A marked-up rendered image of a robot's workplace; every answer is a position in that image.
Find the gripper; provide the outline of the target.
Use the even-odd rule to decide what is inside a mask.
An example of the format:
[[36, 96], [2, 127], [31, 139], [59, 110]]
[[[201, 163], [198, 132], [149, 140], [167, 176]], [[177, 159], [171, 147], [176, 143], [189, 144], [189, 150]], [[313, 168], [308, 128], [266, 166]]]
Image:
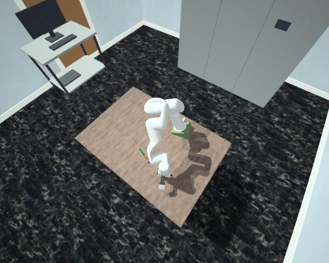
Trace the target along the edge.
[[[159, 173], [157, 173], [157, 175], [158, 175], [158, 176], [161, 176], [161, 174], [160, 174], [160, 171], [159, 171], [159, 170], [158, 170], [158, 172], [159, 172]], [[168, 174], [168, 175], [166, 175], [165, 177], [167, 177], [167, 178], [170, 178], [171, 176], [172, 176], [172, 174], [171, 174], [171, 173], [169, 173], [169, 174]]]

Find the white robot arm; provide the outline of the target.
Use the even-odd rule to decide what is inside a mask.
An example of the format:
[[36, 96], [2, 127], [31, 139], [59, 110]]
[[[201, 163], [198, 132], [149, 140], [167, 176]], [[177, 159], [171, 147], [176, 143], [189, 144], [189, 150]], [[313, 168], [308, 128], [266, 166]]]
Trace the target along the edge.
[[165, 130], [167, 128], [168, 117], [171, 119], [175, 131], [182, 132], [185, 130], [185, 117], [181, 118], [179, 114], [184, 111], [184, 104], [179, 99], [164, 100], [161, 98], [152, 98], [146, 102], [144, 111], [149, 115], [161, 115], [160, 117], [150, 118], [146, 121], [146, 128], [150, 138], [147, 153], [152, 165], [159, 164], [158, 168], [161, 174], [159, 189], [164, 190], [165, 176], [171, 172], [169, 169], [168, 153], [163, 151], [151, 155], [151, 150], [162, 140], [160, 130]]

